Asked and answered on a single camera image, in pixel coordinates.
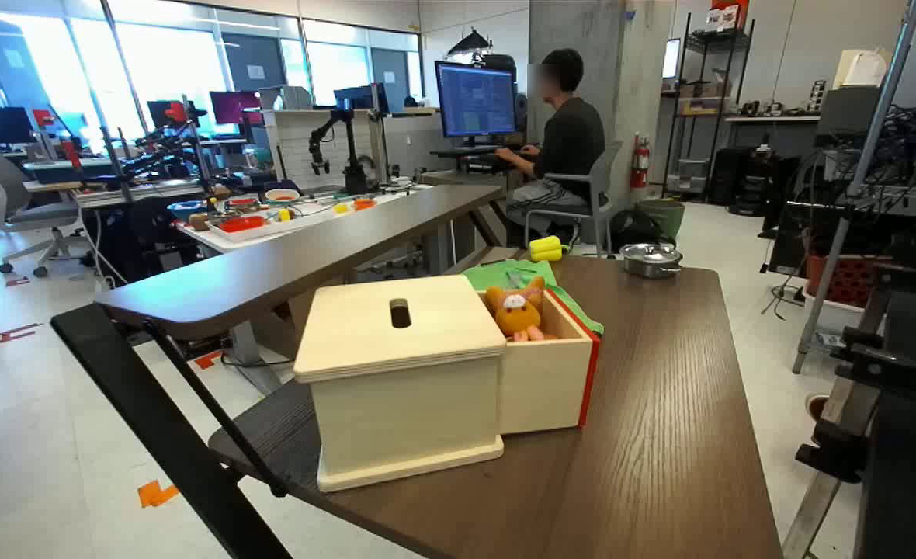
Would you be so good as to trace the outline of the black robot arm on desk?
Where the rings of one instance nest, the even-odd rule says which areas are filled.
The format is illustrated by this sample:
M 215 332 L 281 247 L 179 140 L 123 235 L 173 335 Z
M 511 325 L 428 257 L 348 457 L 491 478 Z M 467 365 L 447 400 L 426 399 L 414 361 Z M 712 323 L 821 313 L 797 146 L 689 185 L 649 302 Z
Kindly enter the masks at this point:
M 344 194 L 359 196 L 359 194 L 377 194 L 377 179 L 365 177 L 364 161 L 357 156 L 357 140 L 353 140 L 353 109 L 331 109 L 329 118 L 312 132 L 307 138 L 307 156 L 312 156 L 312 172 L 314 174 L 329 174 L 329 158 L 322 156 L 322 140 L 326 135 L 341 123 L 344 128 Z

